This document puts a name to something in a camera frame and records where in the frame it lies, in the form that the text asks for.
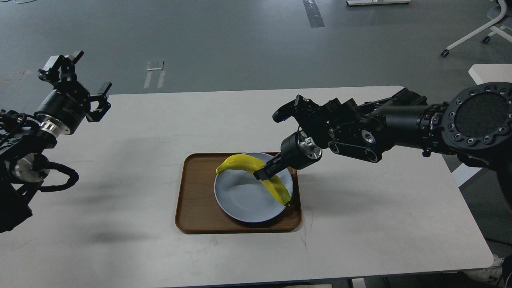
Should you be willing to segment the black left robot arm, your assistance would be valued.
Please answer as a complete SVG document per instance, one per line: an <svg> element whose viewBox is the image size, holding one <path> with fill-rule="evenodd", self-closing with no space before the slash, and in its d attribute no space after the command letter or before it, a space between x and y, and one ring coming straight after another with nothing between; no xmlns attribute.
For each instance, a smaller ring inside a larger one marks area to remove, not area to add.
<svg viewBox="0 0 512 288"><path fill-rule="evenodd" d="M84 52L55 55L39 69L38 77L52 85L51 93L32 114L1 111L0 231L13 230L32 216L36 192L56 192L78 182L78 173L50 162L43 155L60 135L75 133L83 120L99 122L108 112L110 82L91 94L77 79L75 66Z"/></svg>

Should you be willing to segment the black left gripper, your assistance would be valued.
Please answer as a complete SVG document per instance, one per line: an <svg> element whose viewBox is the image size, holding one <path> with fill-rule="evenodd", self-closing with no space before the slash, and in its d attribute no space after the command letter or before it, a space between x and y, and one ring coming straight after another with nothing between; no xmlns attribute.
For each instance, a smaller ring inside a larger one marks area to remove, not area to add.
<svg viewBox="0 0 512 288"><path fill-rule="evenodd" d="M51 56L42 69L38 70L38 78L53 86L51 93L38 107L34 116L38 120L52 117L61 122L65 134L75 133L85 116L88 122L100 122L111 108L108 102L108 91L111 82L105 82L96 95L90 96L78 81L75 64L82 58L84 51L76 51L71 55ZM90 102L98 106L91 109Z"/></svg>

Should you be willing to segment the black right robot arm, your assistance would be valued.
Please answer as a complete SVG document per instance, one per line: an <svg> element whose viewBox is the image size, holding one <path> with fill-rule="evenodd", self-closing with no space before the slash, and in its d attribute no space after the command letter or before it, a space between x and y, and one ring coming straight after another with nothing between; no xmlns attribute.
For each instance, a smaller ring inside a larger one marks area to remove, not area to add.
<svg viewBox="0 0 512 288"><path fill-rule="evenodd" d="M282 141L280 152L254 177L267 180L289 167L301 170L318 162L325 149L377 163L385 151L407 146L422 150L424 157L456 155L466 166L495 171L510 205L511 88L509 82L488 82L432 105L406 88L361 105L337 98L319 105L298 95L272 116L277 123L293 117L298 130Z"/></svg>

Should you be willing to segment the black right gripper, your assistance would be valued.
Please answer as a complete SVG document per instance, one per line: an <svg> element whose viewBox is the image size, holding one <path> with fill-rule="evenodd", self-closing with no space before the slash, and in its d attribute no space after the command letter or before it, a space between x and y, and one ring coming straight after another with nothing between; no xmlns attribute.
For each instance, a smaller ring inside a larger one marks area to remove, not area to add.
<svg viewBox="0 0 512 288"><path fill-rule="evenodd" d="M306 168L322 158L322 148L304 131L296 131L280 144L280 155L276 155L253 172L256 180L269 180L288 167L296 170Z"/></svg>

